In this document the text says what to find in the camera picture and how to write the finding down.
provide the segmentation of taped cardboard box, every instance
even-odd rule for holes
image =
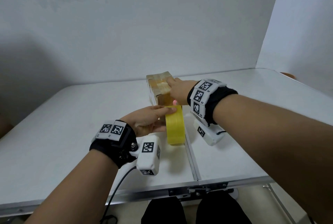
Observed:
[[[170,96],[170,87],[167,83],[168,77],[172,77],[169,72],[147,75],[149,99],[152,105],[173,105],[173,98]]]

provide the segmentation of leg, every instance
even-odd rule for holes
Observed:
[[[251,224],[237,201],[223,190],[208,193],[197,210],[196,224],[216,222]]]
[[[150,223],[186,224],[184,209],[177,197],[153,199],[141,218],[141,224]]]

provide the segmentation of white folding table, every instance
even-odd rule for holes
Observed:
[[[333,125],[331,98],[273,70],[182,77],[203,78],[221,80],[239,94]],[[42,104],[0,141],[0,217],[31,213],[87,154],[91,139],[105,120],[149,105],[145,80],[70,86]],[[217,145],[208,146],[194,129],[188,106],[183,106],[183,113],[185,145],[170,146],[166,134],[159,133],[158,175],[147,177],[132,171],[113,203],[183,195],[189,189],[272,182],[228,134]],[[126,164],[119,170],[110,194],[134,165]]]

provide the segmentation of packing tape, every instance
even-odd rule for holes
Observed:
[[[165,116],[168,144],[185,143],[185,125],[181,105],[167,106],[177,108],[177,112]]]

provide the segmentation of black wrist strap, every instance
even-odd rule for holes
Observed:
[[[187,96],[187,103],[191,105],[191,95],[194,90],[194,87],[189,91],[189,95]],[[234,89],[228,87],[218,87],[210,96],[205,105],[206,113],[205,113],[205,120],[209,124],[217,124],[213,119],[213,112],[216,105],[222,100],[223,98],[227,97],[231,94],[238,94],[238,92]]]
[[[106,154],[118,166],[122,167],[125,163],[131,163],[136,158],[130,155],[131,144],[136,142],[134,130],[126,124],[124,132],[119,141],[110,139],[95,139],[90,145],[89,150],[97,150]]]

